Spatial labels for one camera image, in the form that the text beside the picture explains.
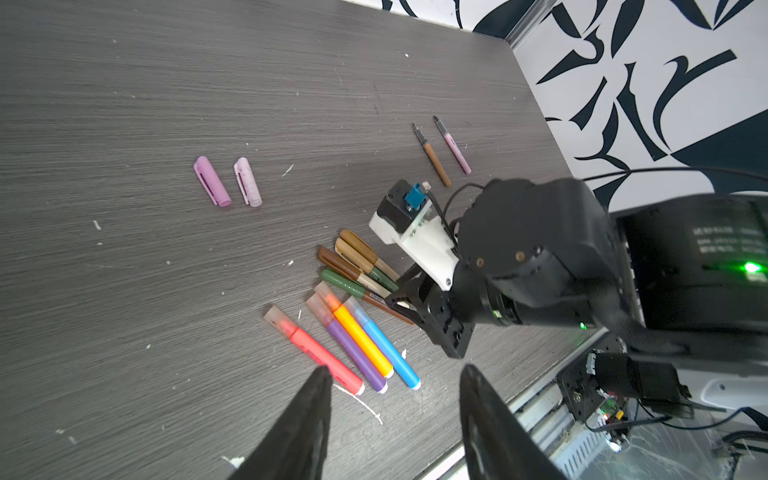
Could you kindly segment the tan pen ochre cap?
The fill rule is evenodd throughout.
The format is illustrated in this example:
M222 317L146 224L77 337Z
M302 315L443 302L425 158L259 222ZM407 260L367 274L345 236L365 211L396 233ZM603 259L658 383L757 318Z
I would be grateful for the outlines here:
M373 281L384 287L390 292L397 290L397 284L390 279L383 271L376 267L372 262L367 260L361 253L353 248L345 240L338 238L335 241L334 249L337 254L342 256L345 260L349 261L360 269L364 274L370 277Z

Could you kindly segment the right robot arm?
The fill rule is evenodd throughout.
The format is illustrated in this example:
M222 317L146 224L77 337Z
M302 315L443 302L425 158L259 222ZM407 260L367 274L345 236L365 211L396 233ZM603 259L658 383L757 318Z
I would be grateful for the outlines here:
M585 421L634 399L656 421L690 418L679 372L767 373L767 200L698 194L610 213L583 180L494 179L455 219L397 182L370 228L412 267L387 298L460 359L476 325L604 328L622 350L587 353L558 378Z

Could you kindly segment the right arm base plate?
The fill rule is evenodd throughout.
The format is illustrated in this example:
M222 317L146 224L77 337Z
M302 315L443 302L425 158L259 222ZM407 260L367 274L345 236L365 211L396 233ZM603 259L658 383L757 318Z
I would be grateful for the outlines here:
M615 335L604 333L590 346L583 348L556 376L563 401L576 422L584 423L603 403L605 398L598 392L590 360L592 354L623 353L625 346Z

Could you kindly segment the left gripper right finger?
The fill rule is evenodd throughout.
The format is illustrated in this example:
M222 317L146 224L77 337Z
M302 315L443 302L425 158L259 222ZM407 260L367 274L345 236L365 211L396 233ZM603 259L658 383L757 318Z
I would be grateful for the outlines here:
M460 376L460 417L471 479L563 479L516 420L480 370L466 365Z

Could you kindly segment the pink pen purple cap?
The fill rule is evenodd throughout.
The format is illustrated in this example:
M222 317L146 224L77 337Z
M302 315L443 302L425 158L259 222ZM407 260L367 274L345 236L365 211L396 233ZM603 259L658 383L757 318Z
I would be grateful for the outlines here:
M469 166L466 158L464 157L462 151L460 150L458 144L454 140L451 133L448 131L447 127L444 125L442 120L438 118L437 116L433 117L433 121L440 132L441 136L443 137L444 141L446 142L447 146L449 147L450 151L454 155L454 158L460 165L461 169L463 170L465 175L470 175L472 173L472 169Z

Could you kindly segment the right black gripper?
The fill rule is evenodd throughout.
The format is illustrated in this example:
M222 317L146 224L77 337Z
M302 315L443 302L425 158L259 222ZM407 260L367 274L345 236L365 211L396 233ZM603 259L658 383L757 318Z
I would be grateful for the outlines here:
M385 298L386 305L418 326L452 359L463 359L474 331L472 322L458 318L449 293L417 264L396 282L398 288Z

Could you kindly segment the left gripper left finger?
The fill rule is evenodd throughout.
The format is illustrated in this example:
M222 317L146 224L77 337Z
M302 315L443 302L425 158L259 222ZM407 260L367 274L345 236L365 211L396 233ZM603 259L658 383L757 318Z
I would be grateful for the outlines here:
M320 479L328 449L332 386L329 369L316 368L260 444L230 477Z

